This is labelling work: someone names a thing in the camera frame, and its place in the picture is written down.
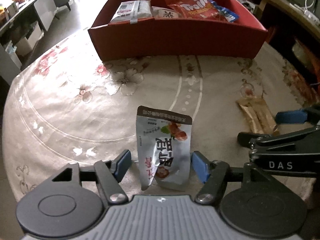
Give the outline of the blue white snack packet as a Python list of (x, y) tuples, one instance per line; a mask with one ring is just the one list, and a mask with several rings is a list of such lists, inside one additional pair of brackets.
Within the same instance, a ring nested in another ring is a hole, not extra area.
[(209, 0), (212, 6), (218, 11), (217, 20), (233, 23), (239, 19), (239, 15), (228, 8), (217, 5), (213, 0)]

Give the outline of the white barcode snack packet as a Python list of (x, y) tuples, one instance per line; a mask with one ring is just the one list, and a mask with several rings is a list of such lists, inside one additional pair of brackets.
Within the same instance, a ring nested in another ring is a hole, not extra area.
[(135, 0), (121, 2), (110, 24), (129, 21), (137, 23), (139, 19), (153, 18), (151, 3), (148, 0)]

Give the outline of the red Trolli candy bag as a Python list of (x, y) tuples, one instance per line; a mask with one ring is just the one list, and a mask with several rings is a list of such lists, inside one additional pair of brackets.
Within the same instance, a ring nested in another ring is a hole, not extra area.
[(209, 0), (165, 0), (165, 2), (183, 18), (227, 22), (225, 16)]

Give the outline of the orange tea snack packet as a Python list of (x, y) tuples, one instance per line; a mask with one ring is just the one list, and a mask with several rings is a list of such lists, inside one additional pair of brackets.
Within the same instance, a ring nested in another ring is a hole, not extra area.
[(183, 18), (183, 16), (172, 10), (163, 7), (152, 6), (152, 15), (155, 19), (174, 19), (174, 18)]

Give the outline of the silver snack pouch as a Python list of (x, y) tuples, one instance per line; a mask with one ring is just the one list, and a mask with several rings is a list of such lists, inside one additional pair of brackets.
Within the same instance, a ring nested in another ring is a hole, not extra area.
[(141, 189), (155, 180), (161, 187), (183, 191), (190, 173), (191, 116), (137, 108), (136, 137)]

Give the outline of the red cardboard box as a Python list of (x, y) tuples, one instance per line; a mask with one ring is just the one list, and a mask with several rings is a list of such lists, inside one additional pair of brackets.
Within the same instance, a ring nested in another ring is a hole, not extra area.
[[(234, 23), (191, 18), (147, 18), (136, 23), (110, 20), (122, 2), (108, 0), (88, 33), (101, 61), (137, 56), (213, 55), (253, 59), (267, 38), (267, 30), (237, 0), (214, 0), (235, 12)], [(165, 7), (165, 0), (150, 0)]]

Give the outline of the gold snack packet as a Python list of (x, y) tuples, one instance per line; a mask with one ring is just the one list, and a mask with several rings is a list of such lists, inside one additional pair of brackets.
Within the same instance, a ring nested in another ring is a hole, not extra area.
[(264, 98), (242, 98), (236, 103), (241, 108), (251, 132), (279, 134), (278, 125)]

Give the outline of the white power strip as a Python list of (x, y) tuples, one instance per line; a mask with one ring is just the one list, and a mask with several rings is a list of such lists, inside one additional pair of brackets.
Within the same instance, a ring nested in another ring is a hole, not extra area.
[(304, 15), (319, 27), (319, 0), (305, 0)]

